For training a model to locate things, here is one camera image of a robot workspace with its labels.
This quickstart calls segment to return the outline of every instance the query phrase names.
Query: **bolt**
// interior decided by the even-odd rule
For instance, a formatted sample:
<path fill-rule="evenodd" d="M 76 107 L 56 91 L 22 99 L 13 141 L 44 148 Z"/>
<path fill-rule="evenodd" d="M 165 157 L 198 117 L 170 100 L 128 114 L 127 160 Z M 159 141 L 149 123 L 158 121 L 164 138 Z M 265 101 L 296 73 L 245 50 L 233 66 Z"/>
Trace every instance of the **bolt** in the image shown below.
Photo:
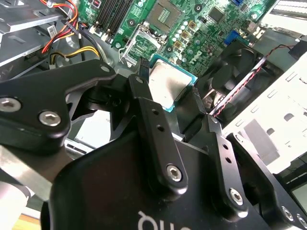
<path fill-rule="evenodd" d="M 306 221 L 299 214 L 297 214 L 296 216 L 297 216 L 299 222 L 304 226 L 304 228 L 307 229 Z"/>
<path fill-rule="evenodd" d="M 46 126 L 57 126 L 61 122 L 61 118 L 58 114 L 51 112 L 51 111 L 45 111 L 42 112 L 39 115 L 39 121 Z"/>
<path fill-rule="evenodd" d="M 166 171 L 167 171 L 167 175 L 168 175 L 173 181 L 176 181 L 176 182 L 181 181 L 181 179 L 182 179 L 182 174 L 181 174 L 181 171 L 179 170 L 179 168 L 177 168 L 177 167 L 174 166 L 174 165 L 168 165 L 167 168 L 166 168 Z"/>
<path fill-rule="evenodd" d="M 288 220 L 293 221 L 293 216 L 292 214 L 289 212 L 288 209 L 286 209 L 284 206 L 282 206 L 283 209 L 283 214 L 288 218 Z"/>
<path fill-rule="evenodd" d="M 217 124 L 217 120 L 216 120 L 216 118 L 214 118 L 213 116 L 211 117 L 211 120 L 212 120 L 214 123 Z"/>
<path fill-rule="evenodd" d="M 243 205 L 243 198 L 241 194 L 234 188 L 229 189 L 229 194 L 233 201 L 236 202 L 237 205 Z"/>
<path fill-rule="evenodd" d="M 21 109 L 21 104 L 18 100 L 10 97 L 0 98 L 0 111 L 12 113 Z"/>

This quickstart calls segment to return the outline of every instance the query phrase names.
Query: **metal bracket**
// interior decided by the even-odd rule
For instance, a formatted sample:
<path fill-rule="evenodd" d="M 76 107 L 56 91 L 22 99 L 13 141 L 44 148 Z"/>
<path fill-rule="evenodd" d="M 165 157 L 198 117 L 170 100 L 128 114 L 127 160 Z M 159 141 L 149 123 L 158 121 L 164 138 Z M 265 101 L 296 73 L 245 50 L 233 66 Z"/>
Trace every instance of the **metal bracket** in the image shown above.
<path fill-rule="evenodd" d="M 231 134 L 227 138 L 234 144 L 235 150 L 237 149 L 244 167 L 248 170 L 254 169 L 252 176 L 262 184 L 257 186 L 260 214 L 268 225 L 276 230 L 292 227 L 305 229 L 307 217 L 269 172 L 253 144 L 239 134 Z"/>
<path fill-rule="evenodd" d="M 211 115 L 202 119 L 202 128 L 194 138 L 199 139 L 202 148 L 208 151 L 212 160 L 213 205 L 221 215 L 236 222 L 248 215 L 247 199 L 243 190 L 236 158 L 231 143 L 220 136 L 220 123 Z"/>
<path fill-rule="evenodd" d="M 152 101 L 148 83 L 128 78 L 136 121 L 144 149 L 151 188 L 164 199 L 175 200 L 188 188 L 188 176 L 160 104 Z"/>
<path fill-rule="evenodd" d="M 0 144 L 41 155 L 57 151 L 82 94 L 98 82 L 109 84 L 114 77 L 110 66 L 95 59 L 0 83 L 0 98 L 8 99 L 0 110 Z M 14 107 L 10 100 L 18 102 L 14 112 L 5 109 Z M 50 125 L 40 117 L 45 112 Z"/>

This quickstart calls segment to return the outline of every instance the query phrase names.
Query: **cpu processor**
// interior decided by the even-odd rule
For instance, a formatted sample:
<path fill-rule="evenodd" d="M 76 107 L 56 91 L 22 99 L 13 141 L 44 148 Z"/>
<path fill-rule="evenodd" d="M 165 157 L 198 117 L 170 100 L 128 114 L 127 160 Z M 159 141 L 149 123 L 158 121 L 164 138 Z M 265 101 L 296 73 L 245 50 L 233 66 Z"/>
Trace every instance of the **cpu processor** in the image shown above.
<path fill-rule="evenodd" d="M 174 101 L 180 99 L 185 88 L 194 84 L 197 77 L 158 54 L 152 58 L 150 68 L 149 89 L 153 100 L 171 112 Z"/>
<path fill-rule="evenodd" d="M 157 29 L 168 33 L 180 15 L 181 11 L 169 0 L 158 0 L 147 20 Z"/>

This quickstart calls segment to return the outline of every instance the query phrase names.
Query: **fan blade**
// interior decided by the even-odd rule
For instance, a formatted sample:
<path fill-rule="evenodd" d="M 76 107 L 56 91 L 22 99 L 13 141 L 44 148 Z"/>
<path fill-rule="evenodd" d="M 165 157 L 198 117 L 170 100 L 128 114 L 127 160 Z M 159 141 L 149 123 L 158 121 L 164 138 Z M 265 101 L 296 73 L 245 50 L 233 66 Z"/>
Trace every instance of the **fan blade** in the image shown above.
<path fill-rule="evenodd" d="M 254 66 L 255 54 L 248 49 L 242 49 L 241 59 L 236 68 L 240 73 L 247 74 Z"/>

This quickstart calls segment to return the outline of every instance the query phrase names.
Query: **microchip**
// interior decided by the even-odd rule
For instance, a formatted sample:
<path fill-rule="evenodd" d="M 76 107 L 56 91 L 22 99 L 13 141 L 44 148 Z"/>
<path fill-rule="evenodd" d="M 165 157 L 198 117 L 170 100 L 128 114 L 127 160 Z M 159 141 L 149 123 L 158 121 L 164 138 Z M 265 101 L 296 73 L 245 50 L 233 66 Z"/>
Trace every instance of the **microchip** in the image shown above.
<path fill-rule="evenodd" d="M 181 39 L 180 40 L 183 44 L 187 44 L 188 43 L 188 41 L 187 40 L 184 40 L 184 39 Z"/>
<path fill-rule="evenodd" d="M 212 18 L 217 23 L 219 23 L 221 19 L 224 17 L 224 14 L 214 6 L 209 13 L 209 17 Z"/>
<path fill-rule="evenodd" d="M 192 34 L 192 35 L 195 34 L 195 31 L 194 31 L 194 30 L 191 30 L 191 29 L 189 29 L 189 28 L 187 29 L 187 31 L 188 31 L 190 34 Z"/>
<path fill-rule="evenodd" d="M 206 24 L 206 22 L 208 21 L 207 19 L 205 19 L 204 17 L 199 17 L 198 20 L 200 20 L 202 23 Z"/>
<path fill-rule="evenodd" d="M 157 0 L 147 20 L 157 29 L 168 33 L 181 15 L 181 11 L 169 0 Z"/>
<path fill-rule="evenodd" d="M 197 25 L 196 25 L 195 22 L 193 22 L 193 21 L 190 21 L 190 22 L 189 22 L 189 27 L 190 27 L 191 29 L 195 29 L 196 26 L 197 26 Z"/>
<path fill-rule="evenodd" d="M 96 8 L 99 8 L 100 5 L 101 5 L 101 1 L 100 1 L 100 0 L 94 0 L 94 1 L 92 2 L 92 5 L 95 6 Z"/>
<path fill-rule="evenodd" d="M 174 43 L 174 47 L 180 49 L 180 48 L 181 48 L 181 43 L 180 43 L 179 41 L 176 41 L 176 42 Z"/>
<path fill-rule="evenodd" d="M 182 34 L 181 34 L 181 37 L 184 38 L 184 39 L 187 39 L 188 36 L 189 36 L 189 34 L 185 31 L 183 31 Z"/>
<path fill-rule="evenodd" d="M 244 4 L 241 6 L 241 11 L 246 10 L 247 7 L 248 7 L 247 4 L 244 3 Z"/>

